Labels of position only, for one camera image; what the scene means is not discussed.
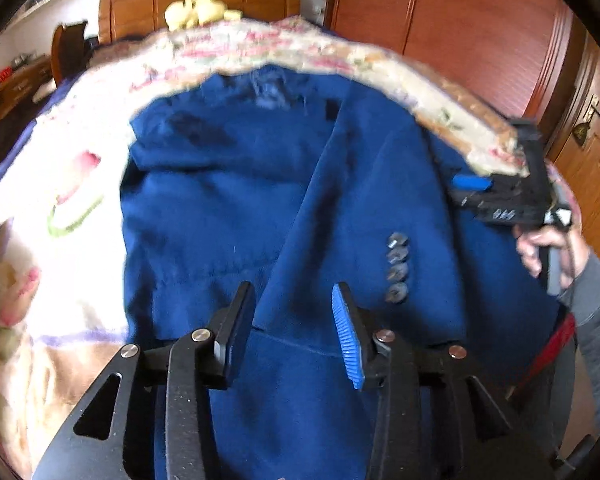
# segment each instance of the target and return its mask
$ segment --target chair backrest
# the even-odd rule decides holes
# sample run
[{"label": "chair backrest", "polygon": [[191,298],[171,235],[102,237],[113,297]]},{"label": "chair backrest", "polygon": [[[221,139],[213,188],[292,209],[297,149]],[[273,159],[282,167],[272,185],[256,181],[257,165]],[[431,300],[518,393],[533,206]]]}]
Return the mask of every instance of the chair backrest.
[{"label": "chair backrest", "polygon": [[84,29],[87,22],[66,25],[61,23],[51,42],[51,73],[56,85],[84,70],[86,56]]}]

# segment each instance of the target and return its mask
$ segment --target gray sleeve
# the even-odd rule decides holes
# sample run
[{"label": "gray sleeve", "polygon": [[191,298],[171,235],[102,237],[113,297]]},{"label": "gray sleeve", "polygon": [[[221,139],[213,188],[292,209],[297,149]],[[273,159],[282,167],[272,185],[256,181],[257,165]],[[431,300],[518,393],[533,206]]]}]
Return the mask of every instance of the gray sleeve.
[{"label": "gray sleeve", "polygon": [[591,379],[600,427],[600,259],[593,252],[561,301],[571,307],[576,319],[578,344]]}]

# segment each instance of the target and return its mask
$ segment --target wooden desk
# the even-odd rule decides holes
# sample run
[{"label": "wooden desk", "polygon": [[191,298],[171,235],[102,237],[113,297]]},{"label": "wooden desk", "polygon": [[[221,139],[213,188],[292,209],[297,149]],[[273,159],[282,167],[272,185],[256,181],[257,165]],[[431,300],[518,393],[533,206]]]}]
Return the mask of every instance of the wooden desk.
[{"label": "wooden desk", "polygon": [[3,120],[23,99],[30,97],[42,83],[51,79],[49,56],[39,57],[22,67],[0,85],[0,121]]}]

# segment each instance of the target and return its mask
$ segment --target bed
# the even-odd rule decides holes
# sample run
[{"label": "bed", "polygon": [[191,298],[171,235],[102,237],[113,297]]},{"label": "bed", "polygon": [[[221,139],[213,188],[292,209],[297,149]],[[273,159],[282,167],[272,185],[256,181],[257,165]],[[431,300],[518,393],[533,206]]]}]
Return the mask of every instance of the bed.
[{"label": "bed", "polygon": [[426,66],[323,33],[296,16],[299,0],[223,0],[253,20],[169,34],[172,1],[100,0],[101,48],[0,168],[0,452],[25,479],[128,341],[120,185],[130,120],[151,103],[269,64],[339,75],[408,110],[474,171],[524,171],[515,131],[489,107]]}]

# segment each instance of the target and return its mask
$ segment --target stuffed animal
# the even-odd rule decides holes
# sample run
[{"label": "stuffed animal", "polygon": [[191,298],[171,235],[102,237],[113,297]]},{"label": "stuffed animal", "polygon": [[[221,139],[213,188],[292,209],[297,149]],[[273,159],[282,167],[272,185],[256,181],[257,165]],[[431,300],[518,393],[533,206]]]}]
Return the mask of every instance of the stuffed animal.
[{"label": "stuffed animal", "polygon": [[240,10],[227,10],[226,4],[220,0],[184,0],[173,2],[164,11],[164,19],[169,30],[191,28],[197,25],[217,22],[219,20],[237,21],[242,17]]}]

